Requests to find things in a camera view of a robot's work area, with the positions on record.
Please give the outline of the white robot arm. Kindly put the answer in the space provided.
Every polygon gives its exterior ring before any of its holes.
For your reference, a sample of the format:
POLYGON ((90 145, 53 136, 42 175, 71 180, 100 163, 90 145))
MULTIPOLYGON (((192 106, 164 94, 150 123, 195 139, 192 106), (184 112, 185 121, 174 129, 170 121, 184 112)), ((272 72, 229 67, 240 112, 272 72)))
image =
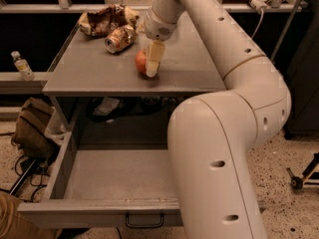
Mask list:
POLYGON ((291 96, 281 74, 216 0, 155 0, 150 39, 168 39, 187 13, 223 80, 222 92, 173 111, 168 154, 187 239, 268 239, 247 152, 285 125, 291 96))

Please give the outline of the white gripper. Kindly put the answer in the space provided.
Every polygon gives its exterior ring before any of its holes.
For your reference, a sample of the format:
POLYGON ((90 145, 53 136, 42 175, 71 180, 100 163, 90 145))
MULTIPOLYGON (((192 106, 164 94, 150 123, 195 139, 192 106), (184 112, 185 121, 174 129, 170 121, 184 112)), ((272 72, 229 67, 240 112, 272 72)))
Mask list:
POLYGON ((163 41, 170 38, 176 28, 176 23, 167 23, 159 18, 150 7, 144 18, 145 33, 153 41, 147 48, 146 75, 153 78, 160 67, 165 45, 163 41))

